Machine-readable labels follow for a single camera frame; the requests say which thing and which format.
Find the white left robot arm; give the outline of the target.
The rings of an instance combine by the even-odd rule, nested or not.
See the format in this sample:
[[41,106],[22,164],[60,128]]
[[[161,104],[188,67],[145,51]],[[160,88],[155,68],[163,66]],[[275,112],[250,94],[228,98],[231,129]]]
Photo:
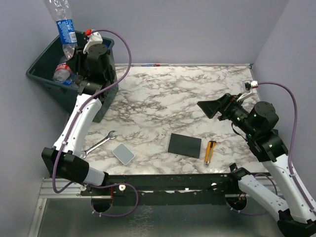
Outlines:
[[77,51],[68,65],[80,70],[80,83],[73,112],[61,136],[52,148],[44,148],[41,157],[50,175],[80,184],[92,185],[99,195],[109,189],[107,174],[92,168],[81,158],[81,151],[88,129],[102,111],[107,97],[107,87],[115,82],[116,73],[111,63],[111,51],[103,43],[97,43]]

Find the pepsi bottle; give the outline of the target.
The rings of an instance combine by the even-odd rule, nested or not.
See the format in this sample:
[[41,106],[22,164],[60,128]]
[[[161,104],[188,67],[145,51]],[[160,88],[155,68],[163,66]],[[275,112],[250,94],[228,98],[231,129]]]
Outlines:
[[77,37],[68,0],[44,0],[52,19],[55,21],[64,55],[71,59],[77,46]]

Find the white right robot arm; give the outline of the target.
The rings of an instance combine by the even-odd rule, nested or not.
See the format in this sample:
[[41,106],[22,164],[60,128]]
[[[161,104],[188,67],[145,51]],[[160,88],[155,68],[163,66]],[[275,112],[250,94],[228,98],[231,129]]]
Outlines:
[[239,97],[226,93],[217,100],[199,101],[197,104],[208,118],[220,113],[219,120],[228,119],[245,133],[250,151],[268,170],[283,197],[259,183],[245,168],[230,173],[228,190],[250,195],[273,216],[285,237],[314,235],[316,215],[308,204],[315,203],[315,200],[309,193],[303,196],[296,185],[302,181],[294,174],[294,167],[288,163],[289,151],[274,128],[279,120],[274,106],[259,101],[251,112],[247,112]]

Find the red label bottle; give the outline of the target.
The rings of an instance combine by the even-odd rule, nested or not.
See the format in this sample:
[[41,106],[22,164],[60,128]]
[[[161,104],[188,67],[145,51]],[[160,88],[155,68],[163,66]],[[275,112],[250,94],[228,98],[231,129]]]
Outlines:
[[53,81],[65,83],[69,79],[71,72],[70,67],[66,63],[61,63],[55,69]]

